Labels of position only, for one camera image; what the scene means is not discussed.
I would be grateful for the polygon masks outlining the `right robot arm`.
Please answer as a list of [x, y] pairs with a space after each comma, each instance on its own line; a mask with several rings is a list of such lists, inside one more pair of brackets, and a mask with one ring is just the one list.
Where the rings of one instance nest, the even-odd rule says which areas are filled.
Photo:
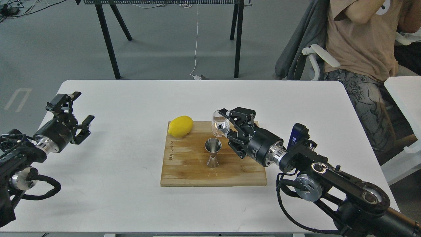
[[[305, 230], [344, 237], [419, 237], [420, 223], [390, 207], [388, 195], [378, 186], [333, 167], [328, 158], [314, 152], [317, 144], [309, 130], [295, 123], [286, 146], [283, 139], [258, 127], [255, 111], [242, 107], [217, 113], [231, 123], [218, 125], [230, 148], [240, 157], [251, 157], [263, 167], [278, 165], [278, 203], [285, 216]], [[314, 203], [334, 222], [336, 230], [309, 228], [293, 219], [280, 192]]]

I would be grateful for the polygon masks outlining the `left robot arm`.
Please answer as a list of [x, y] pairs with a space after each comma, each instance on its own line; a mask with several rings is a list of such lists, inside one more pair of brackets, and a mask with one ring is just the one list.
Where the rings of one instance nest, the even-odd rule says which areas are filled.
[[14, 209], [20, 200], [44, 200], [60, 191], [61, 184], [39, 174], [32, 163], [43, 163], [49, 153], [60, 153], [68, 144], [81, 144], [90, 135], [94, 116], [78, 123], [73, 114], [73, 102], [80, 95], [80, 92], [56, 95], [46, 105], [54, 117], [32, 137], [17, 129], [1, 135], [1, 226], [16, 219]]

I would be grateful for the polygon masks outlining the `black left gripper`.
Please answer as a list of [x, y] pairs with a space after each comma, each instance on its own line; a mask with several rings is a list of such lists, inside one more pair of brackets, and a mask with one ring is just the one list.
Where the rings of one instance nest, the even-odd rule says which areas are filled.
[[88, 115], [81, 124], [73, 114], [73, 102], [81, 92], [72, 94], [59, 93], [45, 109], [54, 115], [54, 118], [44, 124], [34, 135], [36, 147], [48, 153], [60, 153], [68, 144], [81, 144], [90, 135], [90, 123], [95, 116]]

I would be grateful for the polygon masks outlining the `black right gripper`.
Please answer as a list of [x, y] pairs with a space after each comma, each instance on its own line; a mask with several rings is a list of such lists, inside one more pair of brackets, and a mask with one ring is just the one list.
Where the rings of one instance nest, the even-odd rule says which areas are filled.
[[218, 113], [228, 119], [237, 130], [230, 129], [227, 138], [229, 146], [241, 159], [249, 156], [263, 167], [272, 163], [279, 165], [285, 154], [283, 139], [266, 129], [256, 127], [254, 110], [237, 107], [230, 111], [220, 109]]

